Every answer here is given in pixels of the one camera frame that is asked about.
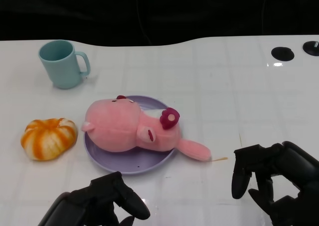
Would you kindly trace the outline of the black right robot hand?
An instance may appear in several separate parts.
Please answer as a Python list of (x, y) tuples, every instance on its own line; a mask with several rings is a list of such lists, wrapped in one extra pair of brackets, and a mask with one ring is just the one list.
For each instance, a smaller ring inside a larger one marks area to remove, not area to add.
[[(274, 226), (319, 224), (319, 162), (292, 142), (271, 147), (253, 145), (235, 150), (232, 197), (248, 192), (269, 215)], [(298, 190), (298, 196), (274, 201), (273, 176), (282, 175)]]

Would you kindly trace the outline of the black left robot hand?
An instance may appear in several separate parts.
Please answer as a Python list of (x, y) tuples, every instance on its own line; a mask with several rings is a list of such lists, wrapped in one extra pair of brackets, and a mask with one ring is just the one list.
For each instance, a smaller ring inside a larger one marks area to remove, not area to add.
[(88, 187), (65, 192), (51, 205), (40, 226), (131, 226), (150, 212), (120, 172), (91, 180)]

